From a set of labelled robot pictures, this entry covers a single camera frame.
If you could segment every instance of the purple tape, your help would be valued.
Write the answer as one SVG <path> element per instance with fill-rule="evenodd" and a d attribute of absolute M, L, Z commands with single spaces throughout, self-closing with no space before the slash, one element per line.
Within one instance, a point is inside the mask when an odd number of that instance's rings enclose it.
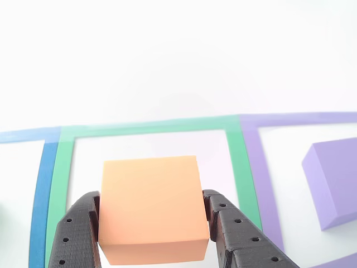
<path fill-rule="evenodd" d="M 277 206 L 258 128 L 357 123 L 357 112 L 244 114 L 239 118 L 254 179 L 263 231 L 281 250 L 284 250 Z M 355 261 L 356 256 L 350 255 L 340 260 L 345 261 L 346 258 Z M 317 267 L 330 268 L 332 267 L 330 263 L 332 262 Z M 333 263 L 335 265 L 333 267 L 347 267 L 344 262 L 339 265 L 339 260 L 333 261 Z"/>
<path fill-rule="evenodd" d="M 357 253 L 351 254 L 349 256 L 327 262 L 325 264 L 316 265 L 312 268 L 348 268 L 356 267 L 357 264 Z"/>

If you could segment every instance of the purple foam block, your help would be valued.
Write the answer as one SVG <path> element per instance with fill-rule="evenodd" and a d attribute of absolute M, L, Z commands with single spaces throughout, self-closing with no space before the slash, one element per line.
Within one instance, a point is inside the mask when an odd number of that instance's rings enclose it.
<path fill-rule="evenodd" d="M 357 138 L 312 144 L 302 167 L 321 230 L 357 219 Z"/>

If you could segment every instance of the foam block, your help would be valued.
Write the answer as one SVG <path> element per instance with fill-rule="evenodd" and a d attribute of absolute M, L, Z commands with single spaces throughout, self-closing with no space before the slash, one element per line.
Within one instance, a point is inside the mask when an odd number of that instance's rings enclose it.
<path fill-rule="evenodd" d="M 357 219 L 357 138 L 314 143 L 302 166 L 322 230 Z"/>
<path fill-rule="evenodd" d="M 195 156 L 104 163 L 99 244 L 111 265 L 203 260 L 208 239 Z"/>

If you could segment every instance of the orange foam cube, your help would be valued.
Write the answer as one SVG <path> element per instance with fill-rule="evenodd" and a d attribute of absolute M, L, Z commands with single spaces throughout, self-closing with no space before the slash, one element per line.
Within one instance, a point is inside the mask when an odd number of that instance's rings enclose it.
<path fill-rule="evenodd" d="M 203 260 L 208 240 L 195 156 L 104 163 L 99 244 L 111 265 Z"/>

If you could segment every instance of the white background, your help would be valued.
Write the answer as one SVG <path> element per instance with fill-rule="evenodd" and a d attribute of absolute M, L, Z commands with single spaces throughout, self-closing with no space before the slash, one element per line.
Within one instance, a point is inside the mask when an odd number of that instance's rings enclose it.
<path fill-rule="evenodd" d="M 101 190 L 105 160 L 181 155 L 197 157 L 203 189 L 214 189 L 239 207 L 225 131 L 217 130 L 77 139 L 71 165 L 67 209 L 83 194 Z M 110 267 L 103 254 L 101 261 L 102 267 Z M 204 261 L 130 267 L 217 268 L 217 249 L 210 240 Z"/>
<path fill-rule="evenodd" d="M 357 2 L 2 1 L 0 130 L 356 110 Z"/>
<path fill-rule="evenodd" d="M 260 129 L 260 136 L 277 202 L 285 253 L 300 268 L 356 253 L 357 221 L 321 231 L 302 160 L 314 142 L 357 137 L 357 123 L 266 127 Z"/>
<path fill-rule="evenodd" d="M 0 143 L 0 267 L 28 267 L 33 198 L 44 143 Z"/>

